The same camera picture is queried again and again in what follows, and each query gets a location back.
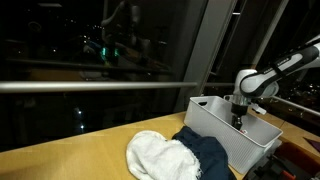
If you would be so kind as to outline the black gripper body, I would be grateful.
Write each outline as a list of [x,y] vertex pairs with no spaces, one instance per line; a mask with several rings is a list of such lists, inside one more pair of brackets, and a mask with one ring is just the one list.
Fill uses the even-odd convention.
[[232,126],[240,130],[243,123],[241,120],[241,117],[247,114],[247,106],[240,106],[237,104],[233,104],[231,107],[231,112],[232,112]]

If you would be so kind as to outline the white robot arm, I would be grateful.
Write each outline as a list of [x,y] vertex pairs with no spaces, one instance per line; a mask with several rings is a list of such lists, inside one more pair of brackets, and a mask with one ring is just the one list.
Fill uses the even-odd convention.
[[279,91],[278,80],[296,71],[318,67],[320,67],[320,35],[286,52],[261,71],[240,70],[236,76],[233,94],[230,96],[231,125],[240,130],[242,117],[247,114],[248,108],[252,108],[256,113],[265,114],[266,110],[254,103],[253,99],[276,95]]

